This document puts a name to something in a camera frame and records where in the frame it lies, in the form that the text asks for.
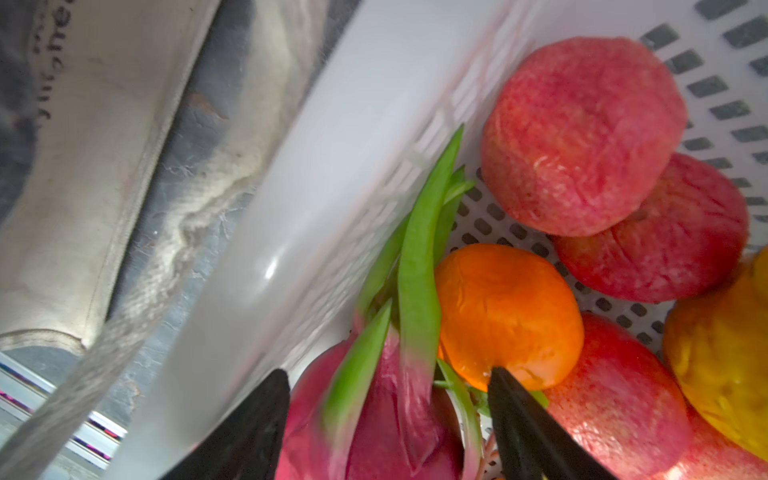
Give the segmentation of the cream canvas grocery bag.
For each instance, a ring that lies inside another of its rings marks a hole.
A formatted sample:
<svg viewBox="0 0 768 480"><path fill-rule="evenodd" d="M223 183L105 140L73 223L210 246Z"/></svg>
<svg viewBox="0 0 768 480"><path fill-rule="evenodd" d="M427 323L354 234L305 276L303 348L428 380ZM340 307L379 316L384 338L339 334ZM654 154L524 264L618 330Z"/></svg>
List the cream canvas grocery bag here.
<svg viewBox="0 0 768 480"><path fill-rule="evenodd" d="M67 351L94 411L164 319L219 216L264 175L354 1L5 1L1 347ZM188 80L220 13L246 34L234 111L112 298Z"/></svg>

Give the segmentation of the pink dragon fruit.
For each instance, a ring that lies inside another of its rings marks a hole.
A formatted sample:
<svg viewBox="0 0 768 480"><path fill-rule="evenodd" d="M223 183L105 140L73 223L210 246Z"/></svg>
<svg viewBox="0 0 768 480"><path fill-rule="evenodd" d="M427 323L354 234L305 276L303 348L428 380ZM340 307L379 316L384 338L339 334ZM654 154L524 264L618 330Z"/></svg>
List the pink dragon fruit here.
<svg viewBox="0 0 768 480"><path fill-rule="evenodd" d="M472 479L483 439L468 389L438 357L435 268L472 184L456 132L371 267L349 337L295 385L280 479Z"/></svg>

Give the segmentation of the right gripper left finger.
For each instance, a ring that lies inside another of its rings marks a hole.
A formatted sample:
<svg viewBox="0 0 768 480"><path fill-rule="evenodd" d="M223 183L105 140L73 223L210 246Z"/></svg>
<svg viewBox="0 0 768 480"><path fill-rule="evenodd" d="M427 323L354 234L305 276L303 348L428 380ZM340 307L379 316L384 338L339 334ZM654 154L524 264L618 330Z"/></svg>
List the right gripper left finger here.
<svg viewBox="0 0 768 480"><path fill-rule="evenodd" d="M288 375L275 369L164 478L273 479L289 403Z"/></svg>

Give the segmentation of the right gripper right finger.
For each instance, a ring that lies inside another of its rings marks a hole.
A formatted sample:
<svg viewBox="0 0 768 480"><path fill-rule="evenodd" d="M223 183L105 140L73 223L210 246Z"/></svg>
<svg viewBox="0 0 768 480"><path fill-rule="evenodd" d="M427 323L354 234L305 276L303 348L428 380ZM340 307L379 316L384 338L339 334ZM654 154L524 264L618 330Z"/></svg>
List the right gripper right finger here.
<svg viewBox="0 0 768 480"><path fill-rule="evenodd" d="M506 478L615 480L509 371L493 368L487 393Z"/></svg>

